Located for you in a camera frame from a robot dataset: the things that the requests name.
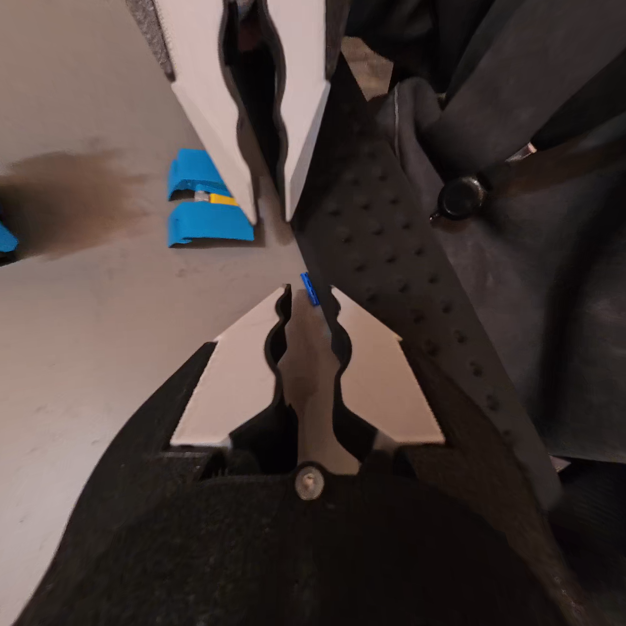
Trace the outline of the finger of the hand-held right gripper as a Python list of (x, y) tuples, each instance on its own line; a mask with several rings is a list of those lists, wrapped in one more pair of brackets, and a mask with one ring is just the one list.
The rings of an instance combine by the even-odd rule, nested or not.
[(156, 1), (173, 65), (171, 85), (228, 190), (252, 226), (254, 186), (238, 142), (239, 107), (223, 73), (223, 1)]
[(326, 73), (326, 2), (266, 1), (276, 38), (277, 181), (284, 220), (296, 212), (330, 93)]

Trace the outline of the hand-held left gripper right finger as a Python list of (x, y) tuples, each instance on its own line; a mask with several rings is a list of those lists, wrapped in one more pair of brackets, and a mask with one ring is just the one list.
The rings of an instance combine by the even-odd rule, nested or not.
[(401, 347), (402, 338), (337, 287), (337, 321), (351, 354), (340, 376), (349, 411), (374, 428), (374, 446), (444, 444), (445, 437)]

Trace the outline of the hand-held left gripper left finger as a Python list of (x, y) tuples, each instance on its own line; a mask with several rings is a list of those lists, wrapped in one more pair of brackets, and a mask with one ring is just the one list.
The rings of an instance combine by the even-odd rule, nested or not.
[(235, 430), (268, 408), (277, 390), (267, 341), (281, 321), (282, 285), (214, 340), (214, 349), (170, 439), (170, 446), (231, 446)]

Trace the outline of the blue fender brick assembly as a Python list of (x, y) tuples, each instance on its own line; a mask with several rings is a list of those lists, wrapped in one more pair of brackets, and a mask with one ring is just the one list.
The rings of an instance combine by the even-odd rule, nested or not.
[(168, 218), (168, 246), (197, 240), (221, 239), (252, 242), (254, 227), (205, 150), (183, 148), (171, 162), (167, 178), (168, 200), (192, 192)]

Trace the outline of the grey desk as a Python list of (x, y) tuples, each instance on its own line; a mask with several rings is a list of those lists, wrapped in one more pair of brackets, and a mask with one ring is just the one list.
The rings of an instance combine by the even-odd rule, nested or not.
[(168, 248), (167, 174), (201, 148), (124, 1), (1, 2), (1, 624), (38, 586), (85, 482), (131, 415), (283, 284), (281, 364), (300, 459), (354, 474), (334, 439), (338, 362), (254, 137), (251, 244)]

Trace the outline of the black round knob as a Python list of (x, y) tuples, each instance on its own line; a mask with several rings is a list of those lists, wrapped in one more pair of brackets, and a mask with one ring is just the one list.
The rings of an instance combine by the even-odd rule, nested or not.
[(429, 220), (464, 221), (483, 206), (487, 195), (487, 189), (476, 175), (449, 180), (442, 186)]

